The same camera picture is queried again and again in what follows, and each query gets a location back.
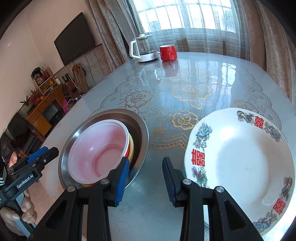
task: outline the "pink plastic bowl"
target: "pink plastic bowl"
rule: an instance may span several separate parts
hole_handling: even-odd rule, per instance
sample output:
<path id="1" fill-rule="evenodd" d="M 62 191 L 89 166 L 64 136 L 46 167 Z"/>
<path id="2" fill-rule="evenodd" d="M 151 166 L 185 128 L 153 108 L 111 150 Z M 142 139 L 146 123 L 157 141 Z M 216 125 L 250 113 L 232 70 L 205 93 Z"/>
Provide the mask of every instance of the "pink plastic bowl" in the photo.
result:
<path id="1" fill-rule="evenodd" d="M 76 139 L 68 156 L 68 171 L 81 184 L 93 184 L 117 168 L 129 145 L 126 126 L 117 120 L 99 121 Z"/>

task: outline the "wall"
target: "wall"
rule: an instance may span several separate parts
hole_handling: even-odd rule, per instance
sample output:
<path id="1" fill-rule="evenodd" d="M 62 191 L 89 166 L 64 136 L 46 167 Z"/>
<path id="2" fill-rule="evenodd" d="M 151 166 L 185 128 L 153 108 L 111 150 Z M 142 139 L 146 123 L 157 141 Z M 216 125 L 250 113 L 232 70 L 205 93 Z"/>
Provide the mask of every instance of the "wall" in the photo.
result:
<path id="1" fill-rule="evenodd" d="M 34 89 L 31 73 L 42 59 L 30 34 L 27 10 L 23 10 L 0 40 L 0 134 Z"/>
<path id="2" fill-rule="evenodd" d="M 37 51 L 53 73 L 64 66 L 54 40 L 80 12 L 86 18 L 96 45 L 101 43 L 83 0 L 33 0 L 27 9 L 29 28 Z"/>
<path id="3" fill-rule="evenodd" d="M 102 79 L 104 79 L 108 74 L 111 73 L 111 69 L 108 65 L 107 58 L 102 45 L 95 47 L 94 49 L 88 51 L 82 56 L 78 57 L 73 61 L 74 64 L 79 64 L 86 71 L 86 81 L 89 87 L 96 85 Z M 62 80 L 67 72 L 73 79 L 72 67 L 73 63 L 69 63 L 65 68 L 62 68 L 56 73 L 57 77 Z"/>

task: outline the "human hand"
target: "human hand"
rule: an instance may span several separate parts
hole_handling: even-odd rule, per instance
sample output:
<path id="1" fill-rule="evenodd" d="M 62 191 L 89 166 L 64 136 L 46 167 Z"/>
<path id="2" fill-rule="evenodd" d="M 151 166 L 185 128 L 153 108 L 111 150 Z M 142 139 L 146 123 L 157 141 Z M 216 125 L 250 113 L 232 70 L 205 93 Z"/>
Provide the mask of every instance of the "human hand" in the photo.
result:
<path id="1" fill-rule="evenodd" d="M 29 190 L 24 191 L 25 198 L 21 203 L 23 211 L 22 219 L 27 223 L 34 223 L 37 219 L 37 213 L 34 210 L 35 206 L 31 201 Z M 0 210 L 0 215 L 5 222 L 6 226 L 15 234 L 24 235 L 19 228 L 15 225 L 14 221 L 19 220 L 19 215 L 8 207 L 3 207 Z"/>

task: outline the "white porcelain plate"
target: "white porcelain plate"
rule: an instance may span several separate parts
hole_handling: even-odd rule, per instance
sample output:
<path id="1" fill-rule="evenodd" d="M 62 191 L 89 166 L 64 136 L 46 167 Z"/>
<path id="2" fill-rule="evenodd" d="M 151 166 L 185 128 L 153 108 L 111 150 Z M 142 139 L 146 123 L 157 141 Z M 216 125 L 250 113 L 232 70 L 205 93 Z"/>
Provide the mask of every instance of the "white porcelain plate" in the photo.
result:
<path id="1" fill-rule="evenodd" d="M 280 220 L 295 182 L 293 158 L 282 133 L 261 115 L 217 110 L 193 128 L 184 158 L 187 178 L 223 186 L 261 235 Z M 207 206 L 204 219 L 208 224 Z"/>

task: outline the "stainless steel bowl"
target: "stainless steel bowl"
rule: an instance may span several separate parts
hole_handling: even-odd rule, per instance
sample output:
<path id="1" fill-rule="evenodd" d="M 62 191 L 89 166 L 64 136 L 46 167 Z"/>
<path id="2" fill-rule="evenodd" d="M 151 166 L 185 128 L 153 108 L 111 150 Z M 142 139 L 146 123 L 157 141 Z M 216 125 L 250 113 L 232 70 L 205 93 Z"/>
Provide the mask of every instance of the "stainless steel bowl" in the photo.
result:
<path id="1" fill-rule="evenodd" d="M 149 134 L 145 122 L 139 115 L 130 110 L 106 110 L 90 117 L 85 122 L 83 122 L 66 141 L 59 157 L 59 180 L 64 189 L 72 185 L 76 186 L 77 188 L 83 188 L 83 186 L 76 182 L 68 172 L 68 155 L 73 143 L 86 128 L 98 121 L 106 119 L 114 119 L 124 123 L 134 141 L 135 150 L 133 160 L 130 164 L 130 172 L 128 174 L 126 186 L 128 186 L 134 180 L 140 171 L 148 152 Z"/>

